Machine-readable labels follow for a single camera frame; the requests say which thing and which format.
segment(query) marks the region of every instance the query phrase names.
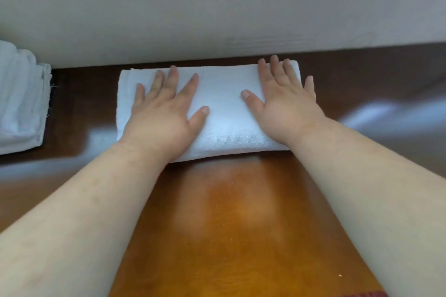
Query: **hand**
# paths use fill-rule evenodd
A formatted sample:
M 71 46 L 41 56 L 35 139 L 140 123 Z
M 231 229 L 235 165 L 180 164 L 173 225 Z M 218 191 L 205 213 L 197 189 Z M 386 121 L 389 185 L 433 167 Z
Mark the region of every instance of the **hand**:
M 270 65 L 271 69 L 265 59 L 259 60 L 265 103 L 251 91 L 244 90 L 241 95 L 260 128 L 275 141 L 291 148 L 296 138 L 325 121 L 325 115 L 316 104 L 312 76 L 307 77 L 302 87 L 289 59 L 281 65 L 279 58 L 273 55 Z
M 194 74 L 177 93 L 178 69 L 170 68 L 164 81 L 164 72 L 158 71 L 150 91 L 137 85 L 131 118 L 125 126 L 121 144 L 150 153 L 167 163 L 177 159 L 202 130 L 209 107 L 203 106 L 187 120 L 187 110 L 197 90 L 198 75 Z

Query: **white towel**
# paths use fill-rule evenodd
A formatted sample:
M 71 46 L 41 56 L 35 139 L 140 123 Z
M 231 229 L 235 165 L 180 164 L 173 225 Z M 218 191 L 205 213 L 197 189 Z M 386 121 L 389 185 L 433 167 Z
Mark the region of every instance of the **white towel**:
M 291 62 L 300 80 L 299 66 Z M 176 161 L 187 161 L 211 156 L 250 153 L 263 150 L 288 150 L 263 133 L 240 97 L 248 89 L 264 100 L 257 65 L 232 67 L 183 67 L 179 70 L 178 91 L 194 73 L 199 85 L 187 112 L 190 118 L 200 107 L 210 108 L 206 124 L 187 151 Z M 123 70 L 118 85 L 116 125 L 118 140 L 131 115 L 137 83 L 148 91 L 157 69 Z
M 51 66 L 0 41 L 0 154 L 40 146 L 48 113 Z

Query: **finger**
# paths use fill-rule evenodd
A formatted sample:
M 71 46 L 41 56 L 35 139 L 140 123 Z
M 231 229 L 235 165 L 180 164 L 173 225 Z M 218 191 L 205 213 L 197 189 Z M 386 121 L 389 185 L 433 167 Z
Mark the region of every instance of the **finger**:
M 163 86 L 164 81 L 164 72 L 158 71 L 153 79 L 152 86 L 150 86 L 150 91 L 147 93 L 145 97 L 147 100 L 153 100 L 158 97 L 161 87 Z
M 196 138 L 198 133 L 200 133 L 200 131 L 203 129 L 208 114 L 209 107 L 203 106 L 202 108 L 198 109 L 198 111 L 196 111 L 195 114 L 193 114 L 190 118 L 189 127 L 192 131 L 193 138 Z
M 283 70 L 279 57 L 273 55 L 269 61 L 269 64 L 271 65 L 271 73 L 274 75 L 277 83 L 282 86 L 289 84 L 289 79 Z
M 178 69 L 175 66 L 170 67 L 169 75 L 161 88 L 159 98 L 170 100 L 175 97 L 178 86 Z
M 256 120 L 259 121 L 260 114 L 262 114 L 265 104 L 262 102 L 262 100 L 258 98 L 257 95 L 255 95 L 251 91 L 248 91 L 247 89 L 242 91 L 241 95 L 242 99 L 245 101 L 246 105 L 253 114 L 254 118 L 256 118 Z
M 195 95 L 195 92 L 197 91 L 197 87 L 198 87 L 198 74 L 195 73 L 176 96 L 175 101 L 177 101 L 178 105 L 185 109 L 189 109 L 190 103 L 192 102 L 192 98 Z
M 312 75 L 307 76 L 305 79 L 304 90 L 316 101 L 315 80 Z
M 271 69 L 266 64 L 265 59 L 262 58 L 259 60 L 258 69 L 259 69 L 260 84 L 262 85 L 263 94 L 266 97 L 269 86 L 271 84 L 276 84 L 276 80 L 271 74 Z
M 282 67 L 285 71 L 285 74 L 288 76 L 289 81 L 294 86 L 302 87 L 298 77 L 296 76 L 296 72 L 294 71 L 293 66 L 291 65 L 291 61 L 289 59 L 285 59 L 283 61 Z
M 145 88 L 142 84 L 137 84 L 137 91 L 135 93 L 135 101 L 133 102 L 133 106 L 137 106 L 144 102 L 145 98 Z

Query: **wooden surface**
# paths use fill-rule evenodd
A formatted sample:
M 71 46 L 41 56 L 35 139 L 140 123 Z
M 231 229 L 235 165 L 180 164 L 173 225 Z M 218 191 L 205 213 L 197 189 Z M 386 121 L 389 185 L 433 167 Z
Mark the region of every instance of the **wooden surface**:
M 445 76 L 446 44 L 283 55 L 315 76 L 332 118 L 404 102 Z M 176 62 L 256 63 L 259 57 Z M 134 65 L 160 68 L 171 63 Z M 53 71 L 44 145 L 0 156 L 0 230 L 116 136 L 120 70 Z M 144 208 L 111 296 L 321 296 L 380 290 L 337 218 L 289 152 L 169 165 Z

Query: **left hand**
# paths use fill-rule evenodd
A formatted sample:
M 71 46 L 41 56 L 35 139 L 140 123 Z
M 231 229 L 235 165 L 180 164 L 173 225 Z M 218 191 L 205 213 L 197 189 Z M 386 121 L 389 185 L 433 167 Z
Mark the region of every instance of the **left hand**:
M 187 110 L 197 90 L 198 75 L 194 74 L 178 94 L 177 86 L 175 66 L 165 81 L 164 72 L 158 71 L 147 94 L 138 84 L 131 118 L 119 143 L 156 157 L 163 166 L 180 157 L 202 130 L 209 107 L 198 109 L 188 121 Z

